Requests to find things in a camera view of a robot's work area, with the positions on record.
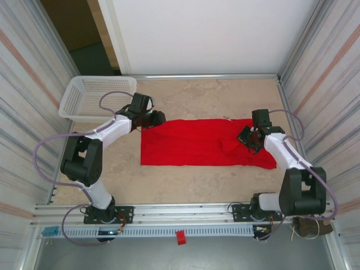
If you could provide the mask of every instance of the black bracket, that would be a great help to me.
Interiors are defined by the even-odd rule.
[[[102,222],[100,219],[95,217],[93,208],[91,206],[86,207],[84,224],[122,224],[123,221],[119,219],[118,213],[121,213],[125,219],[126,224],[133,223],[134,218],[134,207],[133,206],[115,206],[115,217],[109,222]]]
[[[262,214],[254,214],[251,204],[232,205],[232,217],[234,222],[270,222],[270,216],[273,221],[281,221],[282,215],[275,211],[263,211]]]

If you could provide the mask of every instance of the doorway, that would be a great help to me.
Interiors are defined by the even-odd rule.
[[[40,2],[80,75],[121,75],[97,0]]]

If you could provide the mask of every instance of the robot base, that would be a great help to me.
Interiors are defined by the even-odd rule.
[[[118,213],[126,219],[126,224],[133,223],[134,207],[133,206],[115,206],[115,200],[112,198],[110,205],[104,209],[97,209],[93,206],[86,207],[84,215],[84,224],[122,224]]]

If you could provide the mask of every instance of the red clip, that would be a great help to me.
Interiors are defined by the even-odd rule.
[[[186,244],[186,238],[185,238],[185,232],[184,231],[176,232],[176,238],[178,240],[178,245]]]

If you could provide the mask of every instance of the beige floor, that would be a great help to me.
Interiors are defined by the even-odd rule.
[[[264,80],[156,80],[138,82],[137,92],[155,98],[156,110],[173,119],[251,118],[251,111],[279,109],[276,82]],[[274,125],[290,133],[286,115],[271,115]],[[74,131],[97,125],[76,123]],[[253,193],[279,191],[283,172],[253,166],[140,166],[136,130],[103,153],[101,176],[118,204],[216,203],[249,201]],[[62,175],[62,182],[67,182]],[[86,203],[77,188],[60,186],[55,204]]]

